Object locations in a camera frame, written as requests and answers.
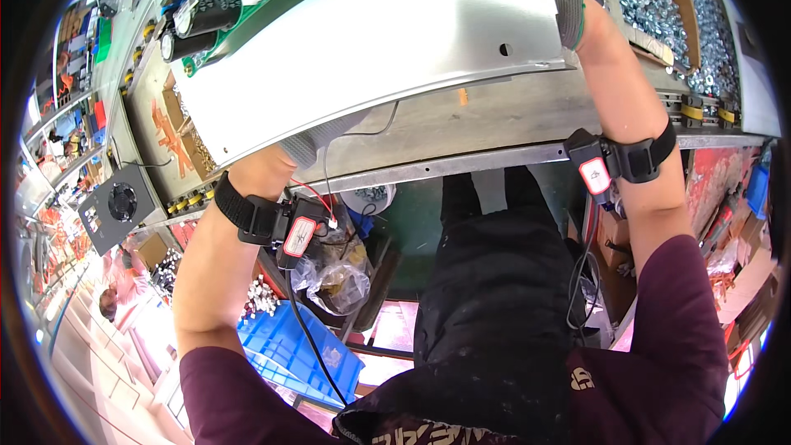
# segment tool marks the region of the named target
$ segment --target maroon shirt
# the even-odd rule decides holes
[[[648,259],[629,352],[579,348],[566,367],[574,443],[703,443],[725,413],[728,360],[702,256],[687,235]],[[180,365],[195,442],[339,443],[288,406],[241,355],[187,353]],[[482,429],[386,416],[372,443],[520,443]]]

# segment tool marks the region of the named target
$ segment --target wrist strap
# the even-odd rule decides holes
[[[222,174],[214,190],[214,203],[234,225],[239,227],[239,239],[258,243],[271,239],[274,223],[282,206],[258,196],[243,197],[228,180],[228,172]]]
[[[676,146],[676,130],[667,119],[665,131],[655,140],[648,138],[634,144],[604,140],[608,147],[607,168],[612,178],[623,177],[640,184],[658,177],[659,164],[664,162]]]

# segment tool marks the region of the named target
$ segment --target capacitor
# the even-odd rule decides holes
[[[176,34],[186,38],[228,30],[239,21],[241,14],[241,0],[185,0],[173,15],[173,22]]]
[[[217,43],[216,31],[189,38],[179,38],[173,35],[173,32],[167,31],[162,35],[160,40],[162,60],[165,62],[177,61],[182,57],[195,55],[198,52],[211,49],[215,43]]]

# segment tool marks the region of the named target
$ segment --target person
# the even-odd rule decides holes
[[[618,143],[658,138],[667,113],[608,13],[592,0],[556,3],[603,133]],[[330,133],[264,148],[232,166],[229,181],[242,196],[276,200]],[[420,300],[414,369],[350,403],[332,436],[245,359],[236,322],[258,247],[236,240],[211,204],[173,302],[196,443],[705,442],[725,411],[728,361],[678,145],[655,180],[617,180],[638,275],[628,352],[575,344],[566,322],[573,260],[527,168],[505,169],[505,180],[509,209],[481,215],[468,174],[444,179],[445,230]]]
[[[137,253],[119,245],[115,258],[108,251],[102,257],[102,281],[108,287],[99,296],[99,312],[104,318],[115,321],[118,306],[131,307],[140,295],[148,290],[148,269]]]

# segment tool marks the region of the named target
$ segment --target red label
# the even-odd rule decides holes
[[[306,216],[300,216],[291,227],[289,237],[283,242],[283,253],[301,258],[316,230],[316,222]]]
[[[582,180],[585,181],[585,185],[588,186],[588,191],[593,195],[601,194],[610,189],[612,179],[610,179],[604,160],[600,156],[580,165],[580,175]]]

